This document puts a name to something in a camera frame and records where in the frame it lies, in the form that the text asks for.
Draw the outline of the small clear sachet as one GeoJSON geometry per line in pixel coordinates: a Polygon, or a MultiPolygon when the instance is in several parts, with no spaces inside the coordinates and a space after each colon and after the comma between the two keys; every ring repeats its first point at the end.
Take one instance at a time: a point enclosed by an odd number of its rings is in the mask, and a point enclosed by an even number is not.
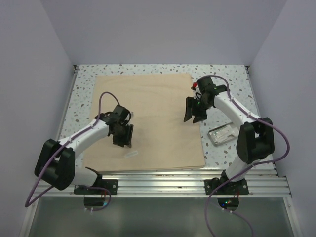
{"type": "Polygon", "coordinates": [[[131,158],[138,155],[138,151],[132,151],[124,155],[125,158],[131,158]]]}

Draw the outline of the metal instrument tray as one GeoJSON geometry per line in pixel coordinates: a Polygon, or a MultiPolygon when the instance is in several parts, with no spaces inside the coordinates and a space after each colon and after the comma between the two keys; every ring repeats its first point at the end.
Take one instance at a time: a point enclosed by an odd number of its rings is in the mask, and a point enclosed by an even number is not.
{"type": "Polygon", "coordinates": [[[214,146],[221,146],[237,139],[239,129],[232,123],[227,123],[208,132],[207,136],[214,146]]]}

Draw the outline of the beige cloth mat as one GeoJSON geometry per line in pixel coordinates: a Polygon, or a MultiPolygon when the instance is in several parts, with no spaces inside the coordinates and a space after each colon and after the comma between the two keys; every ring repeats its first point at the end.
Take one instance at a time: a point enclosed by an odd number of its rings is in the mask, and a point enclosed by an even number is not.
{"type": "Polygon", "coordinates": [[[183,122],[186,98],[192,96],[189,74],[98,76],[90,116],[121,104],[133,113],[132,147],[112,138],[99,140],[83,154],[83,166],[97,171],[140,171],[205,166],[200,128],[183,122]],[[138,151],[138,155],[124,155],[138,151]]]}

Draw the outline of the green suture packet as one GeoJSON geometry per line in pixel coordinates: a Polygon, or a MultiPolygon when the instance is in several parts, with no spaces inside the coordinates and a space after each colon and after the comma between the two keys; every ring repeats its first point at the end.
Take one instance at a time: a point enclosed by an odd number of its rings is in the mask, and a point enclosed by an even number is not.
{"type": "Polygon", "coordinates": [[[223,140],[226,140],[229,136],[231,136],[231,134],[231,129],[226,127],[211,132],[212,138],[215,142],[221,142],[223,140]]]}

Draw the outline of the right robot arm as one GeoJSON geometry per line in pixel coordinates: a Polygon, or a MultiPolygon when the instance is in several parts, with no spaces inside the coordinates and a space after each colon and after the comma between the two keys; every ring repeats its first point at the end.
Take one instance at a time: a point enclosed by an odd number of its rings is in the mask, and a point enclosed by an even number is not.
{"type": "Polygon", "coordinates": [[[237,157],[223,171],[220,188],[231,194],[237,189],[237,181],[242,180],[251,168],[275,150],[272,121],[260,118],[243,106],[232,94],[229,83],[216,85],[212,75],[203,76],[193,83],[193,97],[186,98],[184,122],[205,121],[207,110],[215,108],[224,113],[238,129],[236,144],[237,157]]]}

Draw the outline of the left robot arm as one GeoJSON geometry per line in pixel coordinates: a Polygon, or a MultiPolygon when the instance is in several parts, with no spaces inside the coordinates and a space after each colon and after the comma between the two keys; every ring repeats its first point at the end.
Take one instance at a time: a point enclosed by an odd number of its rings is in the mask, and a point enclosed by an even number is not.
{"type": "Polygon", "coordinates": [[[113,111],[98,114],[86,127],[55,141],[47,140],[35,166],[35,175],[58,190],[70,185],[85,186],[92,194],[102,190],[101,174],[91,168],[76,167],[76,159],[99,140],[112,137],[114,145],[131,147],[131,112],[116,105],[113,111]]]}

